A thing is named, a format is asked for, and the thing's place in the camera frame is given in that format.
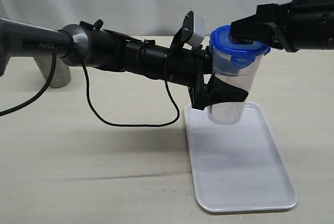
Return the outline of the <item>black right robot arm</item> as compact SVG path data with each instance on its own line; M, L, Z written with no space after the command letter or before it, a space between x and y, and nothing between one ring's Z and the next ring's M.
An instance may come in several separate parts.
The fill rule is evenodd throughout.
M230 36L290 53L333 50L333 0L258 5L254 15L231 23Z

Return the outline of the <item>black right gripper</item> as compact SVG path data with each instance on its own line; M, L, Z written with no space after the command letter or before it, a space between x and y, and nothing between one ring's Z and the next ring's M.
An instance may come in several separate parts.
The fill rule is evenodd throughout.
M291 0L283 4L258 5L256 15L231 23L230 36L261 42L287 52L297 52L301 48L294 43L292 29L297 23L292 17L297 13L298 5L304 5L309 1L311 0Z

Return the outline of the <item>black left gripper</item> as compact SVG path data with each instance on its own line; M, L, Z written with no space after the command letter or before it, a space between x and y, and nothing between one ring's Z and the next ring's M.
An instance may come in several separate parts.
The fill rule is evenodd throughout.
M182 26L174 35L166 57L166 80L186 86L193 109L204 110L214 104L244 102L248 91L230 85L216 76L208 83L204 75L212 71L212 57L203 47L194 48L187 44L193 33L193 11L183 19Z

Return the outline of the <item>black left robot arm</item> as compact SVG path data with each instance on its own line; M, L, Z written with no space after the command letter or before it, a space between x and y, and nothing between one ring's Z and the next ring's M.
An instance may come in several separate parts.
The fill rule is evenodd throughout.
M54 30L1 18L1 71L12 57L42 57L60 51L70 67L130 72L186 86L194 109L244 102L248 92L214 75L212 54L203 47L204 21L189 11L169 47L103 28L102 20L81 21Z

